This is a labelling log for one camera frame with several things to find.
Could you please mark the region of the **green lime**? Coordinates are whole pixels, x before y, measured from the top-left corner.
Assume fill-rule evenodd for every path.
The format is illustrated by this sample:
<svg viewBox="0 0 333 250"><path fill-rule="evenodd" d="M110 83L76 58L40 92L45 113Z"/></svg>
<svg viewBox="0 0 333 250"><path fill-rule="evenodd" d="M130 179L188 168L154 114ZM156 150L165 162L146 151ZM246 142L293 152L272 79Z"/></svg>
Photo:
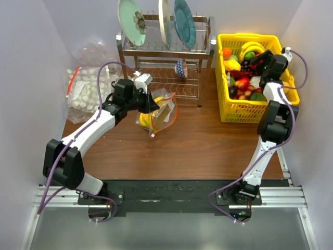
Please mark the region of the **green lime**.
<svg viewBox="0 0 333 250"><path fill-rule="evenodd" d="M266 97L259 92L252 93L252 95L249 97L250 101L256 101L256 102L264 102L266 101Z"/></svg>

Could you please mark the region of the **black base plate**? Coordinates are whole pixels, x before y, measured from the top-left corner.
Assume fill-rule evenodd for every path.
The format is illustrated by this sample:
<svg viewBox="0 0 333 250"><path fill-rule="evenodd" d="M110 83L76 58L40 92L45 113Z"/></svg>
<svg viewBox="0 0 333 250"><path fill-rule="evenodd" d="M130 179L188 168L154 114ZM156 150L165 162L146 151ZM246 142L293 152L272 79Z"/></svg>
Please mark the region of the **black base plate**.
<svg viewBox="0 0 333 250"><path fill-rule="evenodd" d="M222 215L209 202L227 213L240 213L227 195L208 195L229 184L230 180L105 180L97 198L82 195L80 205L105 205L105 197L117 204L119 217L128 213L214 213Z"/></svg>

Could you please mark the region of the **clear orange zip bag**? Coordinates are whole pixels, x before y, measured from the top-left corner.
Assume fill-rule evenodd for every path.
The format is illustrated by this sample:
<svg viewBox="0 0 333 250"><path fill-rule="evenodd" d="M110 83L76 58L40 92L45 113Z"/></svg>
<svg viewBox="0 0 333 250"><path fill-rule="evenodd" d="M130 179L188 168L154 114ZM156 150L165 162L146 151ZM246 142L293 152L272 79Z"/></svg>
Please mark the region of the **clear orange zip bag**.
<svg viewBox="0 0 333 250"><path fill-rule="evenodd" d="M152 97L159 109L149 114L138 113L135 123L142 129L149 131L149 136L154 138L158 132L175 122L178 115L178 105L176 93L169 92L165 88L154 90Z"/></svg>

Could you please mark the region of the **cream plate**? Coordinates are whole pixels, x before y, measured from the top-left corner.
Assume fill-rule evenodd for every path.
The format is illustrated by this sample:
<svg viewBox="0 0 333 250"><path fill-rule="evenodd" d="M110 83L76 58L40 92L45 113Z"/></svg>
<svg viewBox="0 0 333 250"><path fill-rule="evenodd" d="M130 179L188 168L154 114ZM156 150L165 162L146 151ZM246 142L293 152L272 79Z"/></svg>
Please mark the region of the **cream plate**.
<svg viewBox="0 0 333 250"><path fill-rule="evenodd" d="M170 48L172 36L172 24L170 18L170 8L167 0L158 1L158 17L163 46Z"/></svg>

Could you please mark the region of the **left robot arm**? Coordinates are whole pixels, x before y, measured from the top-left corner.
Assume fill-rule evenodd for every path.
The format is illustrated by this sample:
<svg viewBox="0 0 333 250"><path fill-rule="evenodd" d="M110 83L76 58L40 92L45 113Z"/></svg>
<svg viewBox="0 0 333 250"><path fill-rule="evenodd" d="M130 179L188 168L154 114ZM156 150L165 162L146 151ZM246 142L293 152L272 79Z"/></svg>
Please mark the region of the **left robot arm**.
<svg viewBox="0 0 333 250"><path fill-rule="evenodd" d="M103 204L108 198L104 183L85 172L82 158L102 135L127 116L128 111L149 114L159 109L148 90L151 81L152 76L147 73L133 81L120 80L115 84L114 92L101 104L101 109L85 124L60 141L50 140L46 145L43 167L47 182L88 192L95 204Z"/></svg>

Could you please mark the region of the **teal plate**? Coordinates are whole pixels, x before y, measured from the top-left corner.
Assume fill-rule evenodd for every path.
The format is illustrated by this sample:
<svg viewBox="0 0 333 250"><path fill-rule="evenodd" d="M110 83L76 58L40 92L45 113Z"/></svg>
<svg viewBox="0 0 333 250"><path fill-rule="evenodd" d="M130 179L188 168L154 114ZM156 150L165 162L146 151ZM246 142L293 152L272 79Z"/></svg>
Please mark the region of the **teal plate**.
<svg viewBox="0 0 333 250"><path fill-rule="evenodd" d="M186 1L174 1L174 26L179 39L187 49L196 44L196 28L194 18Z"/></svg>

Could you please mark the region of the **bag of red pieces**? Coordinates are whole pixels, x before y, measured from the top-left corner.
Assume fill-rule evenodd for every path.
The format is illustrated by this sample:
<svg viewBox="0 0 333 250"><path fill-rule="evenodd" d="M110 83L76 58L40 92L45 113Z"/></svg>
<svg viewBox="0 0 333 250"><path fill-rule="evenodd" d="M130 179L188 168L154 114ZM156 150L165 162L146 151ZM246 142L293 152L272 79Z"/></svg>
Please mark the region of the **bag of red pieces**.
<svg viewBox="0 0 333 250"><path fill-rule="evenodd" d="M83 39L73 50L72 56L83 67L100 67L109 61L119 61L111 47L97 35Z"/></svg>

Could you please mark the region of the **dark grape bunch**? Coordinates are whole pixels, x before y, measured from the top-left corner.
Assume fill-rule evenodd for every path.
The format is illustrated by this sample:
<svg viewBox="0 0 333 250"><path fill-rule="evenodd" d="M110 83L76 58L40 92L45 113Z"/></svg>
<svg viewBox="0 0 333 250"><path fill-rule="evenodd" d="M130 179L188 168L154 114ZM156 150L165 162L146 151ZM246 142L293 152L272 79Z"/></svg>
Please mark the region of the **dark grape bunch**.
<svg viewBox="0 0 333 250"><path fill-rule="evenodd" d="M244 72L244 73L253 73L253 69L251 68L249 60L244 60L241 63L241 72Z"/></svg>

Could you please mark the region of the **yellow lemon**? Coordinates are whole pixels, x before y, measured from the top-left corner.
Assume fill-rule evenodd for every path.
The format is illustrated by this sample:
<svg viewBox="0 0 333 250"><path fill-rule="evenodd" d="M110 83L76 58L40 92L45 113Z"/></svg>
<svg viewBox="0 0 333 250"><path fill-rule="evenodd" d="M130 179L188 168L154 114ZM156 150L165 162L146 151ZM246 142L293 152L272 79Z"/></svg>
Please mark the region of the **yellow lemon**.
<svg viewBox="0 0 333 250"><path fill-rule="evenodd" d="M235 60L225 60L223 62L225 70L226 71L240 71L241 70L241 65L239 62L235 61Z"/></svg>

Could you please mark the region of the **blue patterned bowl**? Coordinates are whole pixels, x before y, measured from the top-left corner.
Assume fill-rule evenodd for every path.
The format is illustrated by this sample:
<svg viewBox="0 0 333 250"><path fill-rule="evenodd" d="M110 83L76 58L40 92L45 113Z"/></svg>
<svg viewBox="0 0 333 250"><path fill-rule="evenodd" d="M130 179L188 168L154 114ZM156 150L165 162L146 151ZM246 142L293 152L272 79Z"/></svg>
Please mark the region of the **blue patterned bowl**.
<svg viewBox="0 0 333 250"><path fill-rule="evenodd" d="M185 59L179 59L174 67L175 73L182 79L188 78L187 62Z"/></svg>

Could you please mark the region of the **bag of white round pieces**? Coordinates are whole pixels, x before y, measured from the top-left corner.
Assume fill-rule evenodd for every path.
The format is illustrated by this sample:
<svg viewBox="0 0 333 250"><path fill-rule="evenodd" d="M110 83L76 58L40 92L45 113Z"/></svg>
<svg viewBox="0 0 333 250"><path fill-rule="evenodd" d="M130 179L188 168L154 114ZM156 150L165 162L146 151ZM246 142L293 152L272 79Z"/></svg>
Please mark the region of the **bag of white round pieces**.
<svg viewBox="0 0 333 250"><path fill-rule="evenodd" d="M108 65L103 68L100 77L98 67L77 67L67 69L65 78L66 99L69 106L67 119L73 124L88 121L99 109L98 92L104 100L114 91L111 83L121 74L121 67Z"/></svg>

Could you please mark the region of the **yellow plastic basket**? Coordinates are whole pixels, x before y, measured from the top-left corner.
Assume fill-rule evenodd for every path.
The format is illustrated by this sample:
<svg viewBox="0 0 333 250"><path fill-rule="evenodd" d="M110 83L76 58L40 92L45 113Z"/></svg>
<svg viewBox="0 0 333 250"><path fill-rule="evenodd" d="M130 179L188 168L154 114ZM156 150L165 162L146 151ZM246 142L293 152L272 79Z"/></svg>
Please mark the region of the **yellow plastic basket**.
<svg viewBox="0 0 333 250"><path fill-rule="evenodd" d="M228 76L235 80L241 78L251 79L260 74L244 73L241 71L226 71L224 67L223 49L230 48L232 55L238 57L241 47L247 42L258 42L265 50L273 54L280 54L282 46L278 37L274 35L261 35L254 33L219 34L217 37L218 54L216 59L216 83L219 98L220 117L222 122L258 123L267 106L267 101L256 102L247 99L236 99L229 96Z"/></svg>

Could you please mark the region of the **white cauliflower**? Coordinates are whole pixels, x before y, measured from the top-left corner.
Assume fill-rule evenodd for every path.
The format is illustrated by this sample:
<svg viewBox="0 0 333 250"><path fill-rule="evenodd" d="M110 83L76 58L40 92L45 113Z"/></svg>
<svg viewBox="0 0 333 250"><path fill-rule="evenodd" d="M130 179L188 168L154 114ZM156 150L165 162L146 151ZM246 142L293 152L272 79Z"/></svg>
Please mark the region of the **white cauliflower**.
<svg viewBox="0 0 333 250"><path fill-rule="evenodd" d="M261 76L254 76L250 79L250 85L253 85L255 89L260 88Z"/></svg>

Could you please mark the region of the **yellow banana bunch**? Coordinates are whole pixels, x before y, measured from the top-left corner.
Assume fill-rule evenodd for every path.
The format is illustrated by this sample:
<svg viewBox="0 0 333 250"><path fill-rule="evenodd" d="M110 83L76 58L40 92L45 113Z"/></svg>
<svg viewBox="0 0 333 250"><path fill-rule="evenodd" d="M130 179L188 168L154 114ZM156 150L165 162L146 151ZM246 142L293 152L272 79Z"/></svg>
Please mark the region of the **yellow banana bunch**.
<svg viewBox="0 0 333 250"><path fill-rule="evenodd" d="M247 52L256 52L261 54L265 52L265 48L258 42L247 42L241 47L241 52L239 55L240 60L244 60L245 54Z"/></svg>
<svg viewBox="0 0 333 250"><path fill-rule="evenodd" d="M138 124L145 129L153 129L154 131L162 130L163 118L162 112L164 111L164 102L162 102L163 96L156 97L154 101L159 105L161 109L156 110L150 114L139 114Z"/></svg>

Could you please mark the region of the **mint green flower plate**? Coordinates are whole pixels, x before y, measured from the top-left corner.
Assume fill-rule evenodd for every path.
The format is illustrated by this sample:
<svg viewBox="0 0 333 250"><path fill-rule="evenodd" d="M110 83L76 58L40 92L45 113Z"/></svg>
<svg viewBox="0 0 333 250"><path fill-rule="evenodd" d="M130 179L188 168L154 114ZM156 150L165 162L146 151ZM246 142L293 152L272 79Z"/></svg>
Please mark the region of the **mint green flower plate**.
<svg viewBox="0 0 333 250"><path fill-rule="evenodd" d="M118 20L128 40L135 46L142 46L146 40L147 27L137 1L119 0Z"/></svg>

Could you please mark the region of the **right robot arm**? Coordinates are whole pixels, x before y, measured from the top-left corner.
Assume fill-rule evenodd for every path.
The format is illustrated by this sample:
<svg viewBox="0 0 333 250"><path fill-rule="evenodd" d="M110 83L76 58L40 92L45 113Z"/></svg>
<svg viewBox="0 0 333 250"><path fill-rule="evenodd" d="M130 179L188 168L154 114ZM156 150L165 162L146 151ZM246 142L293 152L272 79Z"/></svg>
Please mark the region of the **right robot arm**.
<svg viewBox="0 0 333 250"><path fill-rule="evenodd" d="M258 124L258 144L249 166L241 179L227 192L236 204L248 204L259 194L262 176L277 148L288 140L299 108L287 100L280 79L292 60L290 47L281 54L270 50L250 60L250 66L260 74L259 87L267 100L267 106Z"/></svg>

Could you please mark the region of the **metal dish rack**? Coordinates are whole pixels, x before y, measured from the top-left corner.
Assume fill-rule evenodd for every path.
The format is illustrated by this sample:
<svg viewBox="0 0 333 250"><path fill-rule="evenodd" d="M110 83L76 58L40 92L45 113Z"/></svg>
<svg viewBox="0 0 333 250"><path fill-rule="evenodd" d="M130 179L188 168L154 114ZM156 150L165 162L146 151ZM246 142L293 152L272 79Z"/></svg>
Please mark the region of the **metal dish rack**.
<svg viewBox="0 0 333 250"><path fill-rule="evenodd" d="M215 18L194 16L196 44L193 49L185 47L174 29L170 48L166 49L162 43L158 15L145 14L144 18L148 33L142 46L133 45L123 32L117 34L120 61L129 63L133 59L136 70L151 74L151 90L165 88L175 92L178 99L201 107L216 49ZM187 79L175 73L174 67L179 59L187 62Z"/></svg>

